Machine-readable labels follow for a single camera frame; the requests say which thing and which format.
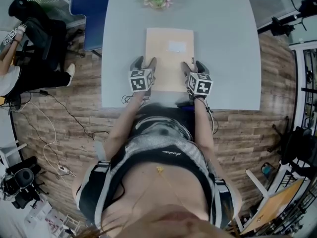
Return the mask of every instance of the seated person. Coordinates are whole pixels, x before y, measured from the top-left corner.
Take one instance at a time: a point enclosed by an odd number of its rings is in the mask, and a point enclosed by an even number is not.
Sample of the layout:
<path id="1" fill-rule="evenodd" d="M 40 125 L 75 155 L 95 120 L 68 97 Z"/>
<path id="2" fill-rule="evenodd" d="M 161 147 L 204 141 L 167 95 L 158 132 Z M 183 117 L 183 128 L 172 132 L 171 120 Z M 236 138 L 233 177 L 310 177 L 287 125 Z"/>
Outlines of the seated person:
<path id="1" fill-rule="evenodd" d="M 0 53 L 0 96 L 19 95 L 44 87 L 69 86 L 75 74 L 72 63 L 66 72 L 52 71 L 45 68 L 40 61 L 32 61 L 28 65 L 11 65 L 16 48 L 23 38 L 25 28 L 19 26 L 12 43 Z"/>
<path id="2" fill-rule="evenodd" d="M 139 110 L 144 94 L 134 94 L 108 136 L 110 161 L 95 160 L 77 174 L 77 206 L 110 237 L 227 237 L 218 228 L 238 214 L 242 199 L 215 155 L 203 96 L 194 97 L 195 112 L 153 104 Z"/>

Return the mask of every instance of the power strip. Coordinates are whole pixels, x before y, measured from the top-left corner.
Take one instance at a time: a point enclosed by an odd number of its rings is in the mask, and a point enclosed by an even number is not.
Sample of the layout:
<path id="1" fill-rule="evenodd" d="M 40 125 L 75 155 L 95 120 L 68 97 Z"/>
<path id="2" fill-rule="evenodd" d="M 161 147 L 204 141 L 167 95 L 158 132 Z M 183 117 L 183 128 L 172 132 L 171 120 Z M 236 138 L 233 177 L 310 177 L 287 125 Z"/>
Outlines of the power strip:
<path id="1" fill-rule="evenodd" d="M 61 166 L 60 164 L 58 164 L 58 169 L 63 171 L 66 174 L 70 173 L 70 170 L 67 167 Z"/>

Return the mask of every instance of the white shirt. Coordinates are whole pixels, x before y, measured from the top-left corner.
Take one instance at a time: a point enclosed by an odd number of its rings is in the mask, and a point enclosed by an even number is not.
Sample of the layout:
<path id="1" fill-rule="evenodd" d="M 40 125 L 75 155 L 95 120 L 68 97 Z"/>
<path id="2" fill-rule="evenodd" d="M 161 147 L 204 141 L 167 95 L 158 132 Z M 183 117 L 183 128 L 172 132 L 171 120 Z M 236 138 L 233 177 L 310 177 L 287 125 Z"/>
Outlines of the white shirt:
<path id="1" fill-rule="evenodd" d="M 10 65 L 6 75 L 0 76 L 0 96 L 8 94 L 15 86 L 20 75 L 20 67 Z"/>

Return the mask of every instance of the white label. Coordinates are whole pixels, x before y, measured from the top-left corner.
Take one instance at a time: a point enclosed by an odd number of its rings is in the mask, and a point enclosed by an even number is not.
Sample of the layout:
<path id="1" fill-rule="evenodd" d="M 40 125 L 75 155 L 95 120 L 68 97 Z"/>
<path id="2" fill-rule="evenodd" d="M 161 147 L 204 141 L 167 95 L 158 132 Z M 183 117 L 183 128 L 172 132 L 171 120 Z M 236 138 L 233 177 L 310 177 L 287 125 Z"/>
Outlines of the white label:
<path id="1" fill-rule="evenodd" d="M 186 43 L 185 42 L 175 42 L 175 41 L 169 41 L 168 42 L 168 51 L 171 52 L 186 52 Z"/>

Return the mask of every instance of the white sneaker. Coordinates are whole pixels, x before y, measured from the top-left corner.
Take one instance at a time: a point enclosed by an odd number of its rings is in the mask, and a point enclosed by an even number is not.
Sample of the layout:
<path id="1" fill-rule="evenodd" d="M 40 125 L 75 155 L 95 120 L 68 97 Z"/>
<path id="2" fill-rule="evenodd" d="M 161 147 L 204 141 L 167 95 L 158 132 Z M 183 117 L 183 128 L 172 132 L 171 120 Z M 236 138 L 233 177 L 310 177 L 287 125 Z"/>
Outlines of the white sneaker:
<path id="1" fill-rule="evenodd" d="M 74 74 L 75 74 L 75 70 L 76 70 L 75 64 L 71 63 L 70 66 L 69 66 L 69 67 L 67 68 L 67 70 L 66 70 L 66 72 L 70 75 L 70 80 L 69 80 L 68 85 L 66 85 L 66 87 L 67 87 L 67 86 L 70 86 L 71 81 L 72 81 L 72 79 L 73 79 L 73 77 L 74 77 Z"/>

